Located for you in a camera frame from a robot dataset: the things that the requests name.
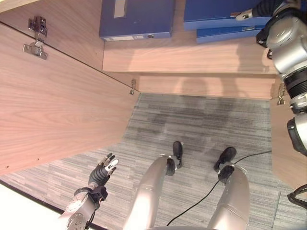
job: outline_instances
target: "blue binder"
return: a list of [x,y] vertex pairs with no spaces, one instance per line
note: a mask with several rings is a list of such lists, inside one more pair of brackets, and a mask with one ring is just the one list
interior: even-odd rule
[[185,30],[265,25],[271,17],[236,21],[240,12],[256,6],[260,0],[186,0]]
[[242,37],[256,36],[264,25],[237,26],[225,28],[211,28],[197,30],[197,43],[218,42]]
[[103,0],[99,36],[105,41],[171,36],[175,0]]

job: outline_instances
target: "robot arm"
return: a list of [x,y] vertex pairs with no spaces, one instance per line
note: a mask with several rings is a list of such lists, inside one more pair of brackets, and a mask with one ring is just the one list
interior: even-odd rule
[[254,16],[272,16],[257,34],[257,43],[270,49],[268,58],[273,60],[285,84],[291,98],[290,108],[295,114],[287,123],[289,136],[294,149],[307,156],[306,10],[301,9],[299,0],[263,0],[236,19],[241,21]]
[[88,229],[94,219],[95,211],[100,207],[100,202],[108,195],[105,184],[116,169],[118,162],[118,159],[115,159],[115,156],[110,153],[96,166],[90,174],[88,186],[75,192],[74,199],[59,217],[62,229]]

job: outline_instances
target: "silver robot leg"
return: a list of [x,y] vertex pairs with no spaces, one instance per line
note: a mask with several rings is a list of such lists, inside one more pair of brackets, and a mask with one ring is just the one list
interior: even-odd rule
[[154,226],[165,175],[173,175],[178,160],[173,156],[156,159],[143,176],[123,230],[145,230]]
[[236,165],[227,165],[233,172],[226,181],[226,187],[208,228],[215,230],[246,230],[249,219],[249,184],[245,170]]

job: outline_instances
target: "wooden panel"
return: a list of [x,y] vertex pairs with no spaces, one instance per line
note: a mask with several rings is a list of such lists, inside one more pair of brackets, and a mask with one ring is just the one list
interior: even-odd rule
[[103,70],[114,72],[219,72],[275,74],[267,50],[256,38],[196,44],[196,32],[184,31],[184,0],[176,1],[170,39],[106,42]]
[[125,72],[105,72],[104,73],[130,87],[132,87],[132,80],[135,80],[135,89],[139,89],[140,73],[125,73]]
[[289,95],[284,99],[286,104],[279,106],[277,98],[271,100],[273,173],[293,189],[297,189],[307,184],[307,157],[293,149],[287,122],[294,114],[289,108]]
[[129,87],[0,24],[0,174],[118,142],[138,99]]
[[30,36],[29,18],[47,20],[46,44],[102,69],[104,42],[99,38],[102,0],[41,0],[0,14],[4,22]]
[[38,0],[0,0],[0,13]]
[[139,91],[197,96],[271,98],[275,75],[142,73]]

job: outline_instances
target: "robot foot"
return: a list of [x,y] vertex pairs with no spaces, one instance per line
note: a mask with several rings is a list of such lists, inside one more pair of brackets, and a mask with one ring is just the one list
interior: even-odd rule
[[226,162],[231,162],[231,160],[236,156],[236,149],[234,147],[226,148],[220,155],[219,160],[215,163],[213,169],[218,173],[220,170],[220,164],[225,164]]
[[183,154],[183,148],[182,148],[183,142],[175,141],[173,143],[173,155],[176,156],[177,160],[179,161],[179,164],[177,165],[177,169],[180,169],[182,167],[182,154]]

